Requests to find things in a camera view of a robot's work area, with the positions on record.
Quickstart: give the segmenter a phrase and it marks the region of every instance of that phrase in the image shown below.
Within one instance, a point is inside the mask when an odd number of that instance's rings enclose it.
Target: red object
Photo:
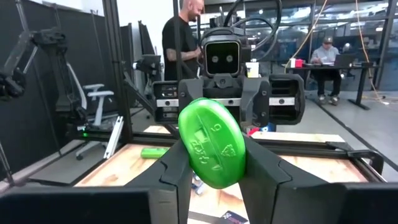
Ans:
[[[304,60],[302,60],[302,59],[296,59],[296,64],[295,64],[295,67],[296,67],[296,68],[302,68],[302,67],[303,67],[303,64],[304,64]]]
[[[260,128],[253,128],[252,130],[249,131],[248,136],[251,136],[252,134],[260,131]]]

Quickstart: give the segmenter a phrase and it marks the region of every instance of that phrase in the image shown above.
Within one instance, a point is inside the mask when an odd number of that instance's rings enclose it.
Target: green oval object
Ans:
[[[190,165],[204,183],[223,189],[243,176],[243,135],[225,106],[206,98],[194,100],[181,111],[178,129],[190,155]]]

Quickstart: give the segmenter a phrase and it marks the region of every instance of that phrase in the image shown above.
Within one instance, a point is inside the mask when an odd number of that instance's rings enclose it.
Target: man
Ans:
[[[178,18],[169,19],[162,31],[163,56],[165,63],[165,80],[177,80],[177,54],[175,51],[174,20],[179,19],[181,58],[187,67],[182,67],[182,78],[193,78],[198,70],[197,58],[201,54],[193,37],[189,22],[196,22],[205,3],[204,0],[183,0]]]
[[[322,46],[316,49],[311,58],[311,63],[323,64],[334,63],[336,55],[340,54],[338,49],[332,46],[333,38],[325,37]],[[329,103],[337,105],[338,95],[340,94],[341,75],[337,69],[314,69],[311,71],[314,79],[318,83],[318,97],[320,103],[326,103],[325,97],[325,82],[327,80],[333,81],[333,91],[330,94]]]

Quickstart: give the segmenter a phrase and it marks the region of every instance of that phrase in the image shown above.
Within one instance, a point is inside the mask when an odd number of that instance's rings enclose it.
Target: wooden table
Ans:
[[[151,126],[148,133],[168,133],[161,126]],[[255,133],[254,138],[307,142],[344,142],[338,135],[297,133]],[[141,159],[144,147],[137,144],[124,146],[113,157],[76,184],[77,187],[123,186],[150,167],[155,159]],[[320,159],[314,157],[282,156],[291,164],[328,182],[366,182],[367,180],[350,161],[342,159]],[[190,211],[220,217],[228,210],[247,218],[239,185],[223,190],[206,186],[203,194],[191,192]],[[205,223],[189,219],[189,224]]]

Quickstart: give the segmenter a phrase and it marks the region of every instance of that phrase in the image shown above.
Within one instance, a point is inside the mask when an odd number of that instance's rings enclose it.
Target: pants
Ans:
[[[325,94],[325,82],[333,82],[333,91],[331,96],[340,94],[341,76],[337,69],[314,69],[311,74],[318,83],[318,96]]]

